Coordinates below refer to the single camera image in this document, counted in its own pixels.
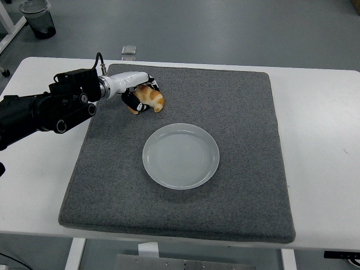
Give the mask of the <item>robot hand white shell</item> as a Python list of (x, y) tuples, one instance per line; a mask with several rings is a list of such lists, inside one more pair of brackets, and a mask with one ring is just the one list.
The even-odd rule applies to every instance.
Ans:
[(164, 107), (164, 97), (160, 93), (156, 80), (145, 72), (130, 71), (112, 76), (100, 76), (99, 83), (103, 99), (121, 95), (121, 100), (128, 109), (138, 114), (150, 108), (160, 112)]

